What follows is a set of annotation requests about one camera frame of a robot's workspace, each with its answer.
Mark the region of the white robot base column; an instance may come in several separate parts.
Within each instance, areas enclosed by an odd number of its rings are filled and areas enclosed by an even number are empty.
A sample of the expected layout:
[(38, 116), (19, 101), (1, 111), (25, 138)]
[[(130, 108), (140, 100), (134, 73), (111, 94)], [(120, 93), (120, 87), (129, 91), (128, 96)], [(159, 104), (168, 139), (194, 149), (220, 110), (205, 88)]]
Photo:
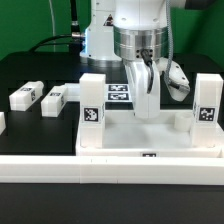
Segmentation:
[(113, 17), (115, 0), (91, 0), (91, 22), (85, 30), (82, 63), (97, 67), (120, 67), (122, 59), (114, 53)]

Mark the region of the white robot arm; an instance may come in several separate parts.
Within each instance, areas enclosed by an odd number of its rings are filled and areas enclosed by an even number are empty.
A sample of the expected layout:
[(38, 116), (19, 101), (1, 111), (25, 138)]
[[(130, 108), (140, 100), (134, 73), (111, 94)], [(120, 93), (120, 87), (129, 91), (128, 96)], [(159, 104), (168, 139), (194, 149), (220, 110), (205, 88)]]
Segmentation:
[(182, 101), (189, 81), (173, 61), (171, 9), (186, 0), (115, 0), (114, 52), (125, 65), (134, 114), (155, 118), (160, 113), (160, 83)]

